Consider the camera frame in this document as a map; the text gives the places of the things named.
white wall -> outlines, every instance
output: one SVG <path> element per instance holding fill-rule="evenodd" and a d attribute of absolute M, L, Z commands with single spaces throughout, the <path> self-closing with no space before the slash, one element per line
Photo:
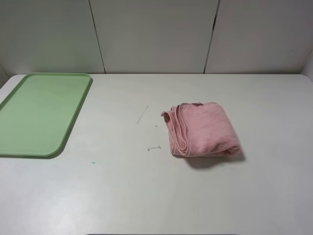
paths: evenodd
<path fill-rule="evenodd" d="M 206 73 L 299 73 L 313 50 L 313 0 L 221 0 Z"/>
<path fill-rule="evenodd" d="M 217 0 L 91 0 L 107 73 L 203 73 Z"/>
<path fill-rule="evenodd" d="M 88 0 L 2 0 L 0 61 L 12 76 L 104 73 Z"/>

tray rim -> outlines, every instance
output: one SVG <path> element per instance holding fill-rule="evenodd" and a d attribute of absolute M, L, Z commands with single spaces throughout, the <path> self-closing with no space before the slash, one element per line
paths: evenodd
<path fill-rule="evenodd" d="M 29 79 L 30 77 L 34 75 L 66 75 L 66 76 L 85 76 L 86 78 L 89 78 L 89 82 L 83 92 L 83 95 L 81 99 L 78 102 L 78 105 L 74 111 L 73 117 L 69 122 L 69 125 L 65 131 L 65 134 L 61 140 L 60 146 L 56 150 L 54 150 L 52 153 L 49 154 L 40 154 L 40 155 L 33 155 L 33 154 L 3 154 L 0 153 L 0 158 L 32 158 L 32 159 L 52 159 L 60 155 L 65 148 L 65 145 L 68 141 L 68 138 L 70 136 L 70 133 L 75 125 L 75 122 L 77 120 L 77 117 L 80 113 L 80 110 L 85 102 L 85 99 L 87 97 L 87 94 L 89 92 L 89 89 L 92 85 L 93 79 L 92 77 L 87 73 L 67 73 L 67 72 L 32 72 L 27 75 L 25 75 L 21 81 L 13 88 L 13 90 L 4 98 L 4 100 L 0 103 L 0 111 L 3 108 L 3 106 L 11 99 L 11 97 L 15 94 L 15 92 L 23 85 L 23 83 Z"/>

white table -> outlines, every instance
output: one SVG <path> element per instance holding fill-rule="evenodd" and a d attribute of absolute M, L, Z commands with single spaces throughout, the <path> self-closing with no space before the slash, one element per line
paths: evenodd
<path fill-rule="evenodd" d="M 23 76 L 16 75 L 3 86 L 0 101 Z M 309 78 L 231 74 L 92 78 L 61 155 L 51 160 L 0 158 L 0 234 L 312 233 Z M 160 113 L 182 102 L 221 104 L 245 159 L 212 163 L 173 157 Z M 147 151 L 158 145 L 162 149 Z"/>

green tray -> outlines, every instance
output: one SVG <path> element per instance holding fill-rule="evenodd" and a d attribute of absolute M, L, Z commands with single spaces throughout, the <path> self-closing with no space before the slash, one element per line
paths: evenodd
<path fill-rule="evenodd" d="M 84 73 L 30 73 L 0 104 L 0 157 L 59 155 L 92 84 Z"/>

pink towel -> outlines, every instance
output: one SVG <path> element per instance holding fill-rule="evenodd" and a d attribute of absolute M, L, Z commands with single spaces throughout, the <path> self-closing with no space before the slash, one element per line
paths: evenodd
<path fill-rule="evenodd" d="M 240 153 L 236 134 L 224 109 L 217 103 L 182 103 L 162 116 L 174 155 L 231 157 Z"/>

